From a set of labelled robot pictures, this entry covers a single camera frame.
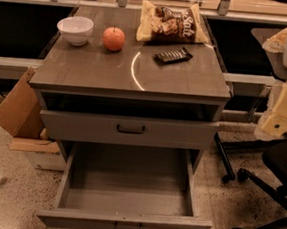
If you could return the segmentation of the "red apple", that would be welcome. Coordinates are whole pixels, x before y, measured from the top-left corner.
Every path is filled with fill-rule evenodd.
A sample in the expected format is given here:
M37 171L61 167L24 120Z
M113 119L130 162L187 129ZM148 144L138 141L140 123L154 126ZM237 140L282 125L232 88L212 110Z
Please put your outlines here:
M120 28L109 27L102 33L102 41L108 50L119 51L125 44L125 33Z

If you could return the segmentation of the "grey upper drawer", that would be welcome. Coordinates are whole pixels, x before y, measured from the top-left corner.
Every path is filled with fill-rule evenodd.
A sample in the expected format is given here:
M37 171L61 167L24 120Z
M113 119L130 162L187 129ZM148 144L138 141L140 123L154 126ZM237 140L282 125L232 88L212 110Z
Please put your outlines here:
M178 121L121 115L98 115L42 110L51 139L206 149L218 129L216 122Z

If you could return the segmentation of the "grey drawer cabinet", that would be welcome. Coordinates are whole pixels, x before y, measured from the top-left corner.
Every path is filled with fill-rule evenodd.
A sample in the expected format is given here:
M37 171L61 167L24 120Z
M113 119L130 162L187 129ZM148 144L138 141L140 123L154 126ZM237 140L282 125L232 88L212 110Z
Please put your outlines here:
M154 54L175 45L136 41L137 9L81 7L77 12L94 20L94 37L81 47L64 39L55 43L30 81L42 110L217 123L231 94L211 45L190 44L189 61L159 65ZM109 27L125 34L119 51L103 44ZM54 140L63 156L85 142Z

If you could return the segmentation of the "open grey lower drawer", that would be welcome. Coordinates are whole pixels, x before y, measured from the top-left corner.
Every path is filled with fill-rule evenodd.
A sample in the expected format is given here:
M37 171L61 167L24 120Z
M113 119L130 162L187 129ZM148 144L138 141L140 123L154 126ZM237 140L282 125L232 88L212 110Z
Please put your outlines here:
M78 143L54 207L36 215L70 229L211 229L195 211L193 174L188 150Z

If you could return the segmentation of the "black snack bar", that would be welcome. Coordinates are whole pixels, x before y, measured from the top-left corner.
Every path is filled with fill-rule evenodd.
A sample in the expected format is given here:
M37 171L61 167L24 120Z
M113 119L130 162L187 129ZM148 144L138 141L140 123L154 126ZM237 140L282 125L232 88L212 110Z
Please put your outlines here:
M160 54L156 53L153 59L159 64L173 64L189 61L192 57L193 56L186 48L182 48L173 51L165 51Z

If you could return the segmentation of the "yellow brown chip bag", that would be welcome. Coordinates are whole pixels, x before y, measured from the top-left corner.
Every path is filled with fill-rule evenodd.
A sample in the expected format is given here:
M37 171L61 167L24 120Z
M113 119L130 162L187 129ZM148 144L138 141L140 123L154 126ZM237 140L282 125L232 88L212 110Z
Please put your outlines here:
M200 9L197 4L182 11L154 5L148 0L142 1L141 22L136 40L169 43L207 43L208 36L202 28Z

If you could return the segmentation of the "white bowl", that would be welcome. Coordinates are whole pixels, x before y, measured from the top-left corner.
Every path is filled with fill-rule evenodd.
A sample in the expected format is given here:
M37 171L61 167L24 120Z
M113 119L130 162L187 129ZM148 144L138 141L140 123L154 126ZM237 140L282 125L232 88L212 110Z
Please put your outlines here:
M57 23L61 36L71 45L81 46L92 36L94 24L87 17L66 17Z

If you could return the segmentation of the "brown cardboard box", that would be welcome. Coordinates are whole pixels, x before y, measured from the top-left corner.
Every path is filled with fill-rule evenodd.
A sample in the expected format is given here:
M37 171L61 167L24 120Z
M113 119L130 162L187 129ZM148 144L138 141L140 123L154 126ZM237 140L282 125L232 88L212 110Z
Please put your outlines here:
M29 84L34 74L35 70L29 67L1 102L0 127L12 136L12 150L58 154L57 143L46 137L40 103Z

